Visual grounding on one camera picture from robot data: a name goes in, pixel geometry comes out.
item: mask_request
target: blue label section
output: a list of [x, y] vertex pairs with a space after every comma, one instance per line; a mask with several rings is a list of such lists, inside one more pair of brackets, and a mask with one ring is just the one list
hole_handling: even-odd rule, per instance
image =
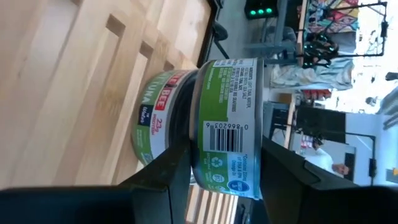
[[149, 127], [153, 110], [154, 106], [152, 105], [141, 105], [139, 108], [138, 125]]
[[240, 180], [232, 180], [230, 183], [228, 183], [228, 187], [238, 192], [245, 192], [249, 190], [248, 184]]

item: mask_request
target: person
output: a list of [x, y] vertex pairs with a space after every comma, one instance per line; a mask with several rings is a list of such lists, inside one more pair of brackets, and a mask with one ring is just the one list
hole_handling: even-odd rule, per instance
[[344, 164], [334, 164], [333, 159], [331, 156], [325, 152], [323, 149], [321, 149], [322, 145], [322, 140], [319, 138], [314, 138], [312, 147], [315, 150], [314, 155], [306, 155], [305, 160], [311, 162], [312, 164], [325, 169], [332, 174], [341, 174], [341, 175], [347, 175], [349, 172], [349, 168], [344, 165]]

